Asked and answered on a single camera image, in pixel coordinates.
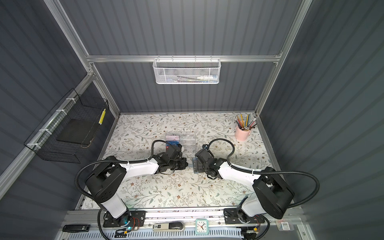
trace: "alarm clock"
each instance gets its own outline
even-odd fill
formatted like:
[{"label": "alarm clock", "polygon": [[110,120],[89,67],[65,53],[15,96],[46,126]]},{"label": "alarm clock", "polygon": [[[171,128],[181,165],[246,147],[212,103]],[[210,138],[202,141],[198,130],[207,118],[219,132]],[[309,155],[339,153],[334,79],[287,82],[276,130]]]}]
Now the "alarm clock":
[{"label": "alarm clock", "polygon": [[196,219],[195,233],[198,235],[208,235],[208,220]]}]

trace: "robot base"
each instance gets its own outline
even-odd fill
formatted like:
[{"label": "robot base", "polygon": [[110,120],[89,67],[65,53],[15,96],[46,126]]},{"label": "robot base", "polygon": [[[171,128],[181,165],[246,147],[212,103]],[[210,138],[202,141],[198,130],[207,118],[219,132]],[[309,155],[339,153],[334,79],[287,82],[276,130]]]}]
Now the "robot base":
[{"label": "robot base", "polygon": [[[135,227],[144,226],[146,212],[145,211],[130,211],[130,212],[132,214],[131,218],[137,218],[139,220],[139,223],[137,223],[137,220],[136,220]],[[133,227],[133,219],[131,220],[128,226]],[[104,216],[103,227],[120,227],[120,226],[119,226],[118,220],[113,218],[112,215],[109,212],[107,212]]]},{"label": "robot base", "polygon": [[[239,217],[237,217],[237,209],[236,208],[227,208],[224,209],[224,216],[225,216],[225,224],[242,224],[239,220]],[[262,217],[254,216],[250,218],[250,221],[248,223],[252,224],[258,224],[258,223],[265,223],[265,220]]]}]

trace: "ribbed wall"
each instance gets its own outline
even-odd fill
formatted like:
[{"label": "ribbed wall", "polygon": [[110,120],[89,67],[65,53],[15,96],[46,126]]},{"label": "ribbed wall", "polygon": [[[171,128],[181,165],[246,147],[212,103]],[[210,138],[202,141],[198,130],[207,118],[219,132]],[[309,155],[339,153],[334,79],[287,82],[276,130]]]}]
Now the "ribbed wall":
[{"label": "ribbed wall", "polygon": [[91,55],[274,55],[299,3],[61,1]]},{"label": "ribbed wall", "polygon": [[[61,1],[90,55],[276,55],[300,0]],[[219,84],[157,85],[149,63],[96,63],[121,112],[254,110],[273,63]]]},{"label": "ribbed wall", "polygon": [[255,110],[273,63],[222,63],[218,84],[157,84],[151,63],[96,63],[121,112]]},{"label": "ribbed wall", "polygon": [[[94,84],[84,95],[100,97]],[[113,121],[108,112],[84,156],[86,162],[50,162],[37,156],[32,159],[0,200],[1,239],[54,239],[67,211],[75,208],[81,195],[74,186],[74,176],[84,165],[98,159]],[[80,177],[82,187],[89,171]]]},{"label": "ribbed wall", "polygon": [[0,1],[0,174],[86,71],[43,1]]},{"label": "ribbed wall", "polygon": [[317,240],[382,238],[383,62],[383,1],[315,1],[261,114],[281,168],[320,180],[302,205]]},{"label": "ribbed wall", "polygon": [[[0,56],[1,174],[86,71],[42,0],[0,1]],[[84,94],[100,97],[93,84]],[[105,116],[88,162],[97,160],[113,121]],[[34,157],[0,200],[0,239],[53,239],[80,197],[73,178],[84,164]]]}]

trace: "floral tablecloth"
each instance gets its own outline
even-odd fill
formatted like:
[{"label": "floral tablecloth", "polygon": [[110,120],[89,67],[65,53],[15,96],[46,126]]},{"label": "floral tablecloth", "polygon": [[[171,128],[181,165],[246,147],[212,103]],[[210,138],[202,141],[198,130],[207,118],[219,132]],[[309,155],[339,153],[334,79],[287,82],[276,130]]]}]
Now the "floral tablecloth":
[{"label": "floral tablecloth", "polygon": [[[194,132],[197,150],[215,138],[226,138],[235,145],[235,153],[230,159],[232,163],[253,169],[271,166],[257,127],[245,142],[236,141],[234,119],[237,114],[121,115],[104,158],[111,155],[121,160],[147,158],[151,154],[152,141],[165,140],[167,132]],[[216,157],[226,158],[231,150],[231,146],[224,141],[211,145],[211,151]],[[165,144],[155,144],[155,154],[164,151]],[[191,163],[193,155],[186,157]],[[130,209],[238,205],[246,195],[254,194],[253,189],[234,181],[212,180],[204,173],[194,174],[191,167],[170,173],[129,178],[121,183],[118,194]],[[81,208],[99,207],[91,199],[85,198]]]}]

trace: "clear plastic organizer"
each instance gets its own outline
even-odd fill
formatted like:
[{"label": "clear plastic organizer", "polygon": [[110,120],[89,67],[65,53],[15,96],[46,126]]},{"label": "clear plastic organizer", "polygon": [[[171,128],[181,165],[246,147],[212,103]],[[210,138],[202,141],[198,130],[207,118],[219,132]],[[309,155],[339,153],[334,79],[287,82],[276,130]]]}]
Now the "clear plastic organizer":
[{"label": "clear plastic organizer", "polygon": [[162,62],[153,61],[158,84],[217,84],[221,63],[210,62]]},{"label": "clear plastic organizer", "polygon": [[166,141],[178,141],[184,147],[183,154],[194,155],[196,153],[196,135],[194,132],[167,132]]}]

